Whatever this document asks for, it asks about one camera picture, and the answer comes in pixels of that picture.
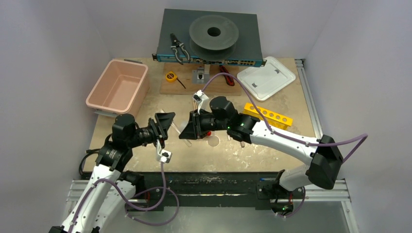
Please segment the yellow test tube rack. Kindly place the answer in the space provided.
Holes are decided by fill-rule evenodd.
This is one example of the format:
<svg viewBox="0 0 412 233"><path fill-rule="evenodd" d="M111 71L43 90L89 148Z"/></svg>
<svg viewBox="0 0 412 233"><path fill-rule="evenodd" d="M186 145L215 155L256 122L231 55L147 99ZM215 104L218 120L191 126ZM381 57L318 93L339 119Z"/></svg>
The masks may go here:
<svg viewBox="0 0 412 233"><path fill-rule="evenodd" d="M265 108L257 107L257 109L263 114L263 116L267 119L268 123L271 126L274 126L279 129L287 130L289 127L292 126L293 119L287 116L278 114L276 112L270 111ZM258 113L256 108L252 105L252 103L247 102L243 108L243 113L247 115L251 115L263 120L263 117Z"/></svg>

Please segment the clear glass tube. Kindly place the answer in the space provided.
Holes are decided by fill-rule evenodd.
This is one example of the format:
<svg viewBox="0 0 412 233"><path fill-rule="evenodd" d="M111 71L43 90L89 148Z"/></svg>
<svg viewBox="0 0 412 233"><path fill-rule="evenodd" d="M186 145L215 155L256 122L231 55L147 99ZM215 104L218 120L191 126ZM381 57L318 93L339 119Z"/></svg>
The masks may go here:
<svg viewBox="0 0 412 233"><path fill-rule="evenodd" d="M176 124L174 123L174 121L172 121L171 126L176 130L176 132L177 132L178 134L181 133L181 131L178 129L178 127L176 126ZM191 143L190 141L188 141L187 139L183 139L183 142L184 142L184 143L186 144L186 146L189 147L189 148L192 146L192 143Z"/></svg>

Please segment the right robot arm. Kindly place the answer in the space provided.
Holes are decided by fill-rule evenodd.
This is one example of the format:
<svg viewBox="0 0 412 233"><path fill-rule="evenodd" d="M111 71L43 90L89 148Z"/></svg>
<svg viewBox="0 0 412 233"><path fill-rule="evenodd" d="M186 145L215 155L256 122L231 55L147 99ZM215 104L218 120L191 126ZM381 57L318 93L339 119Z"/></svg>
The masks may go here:
<svg viewBox="0 0 412 233"><path fill-rule="evenodd" d="M273 192L280 198L309 184L333 189L343 157L332 137L305 137L267 126L257 117L239 113L223 96L213 98L209 106L209 112L200 108L189 113L179 139L198 140L208 132L226 131L236 141L266 146L300 160L302 166L282 172L274 182Z"/></svg>

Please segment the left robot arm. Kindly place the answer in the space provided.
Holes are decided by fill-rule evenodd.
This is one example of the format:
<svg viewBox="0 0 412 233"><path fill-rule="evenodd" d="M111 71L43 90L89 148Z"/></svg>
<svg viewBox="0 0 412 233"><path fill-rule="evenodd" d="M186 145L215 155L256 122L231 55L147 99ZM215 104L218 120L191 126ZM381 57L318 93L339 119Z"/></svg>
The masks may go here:
<svg viewBox="0 0 412 233"><path fill-rule="evenodd" d="M145 189L142 175L124 171L124 168L133 156L132 149L148 144L154 145L161 166L170 161L172 153L164 148L174 117L174 112L156 113L148 120L148 125L141 128L133 115L117 116L112 133L98 150L96 164L79 201L63 223L51 227L50 232L102 233L126 205L139 211L158 207L169 191L164 170L161 170L160 200L151 207L139 207L129 199L138 199L150 190Z"/></svg>

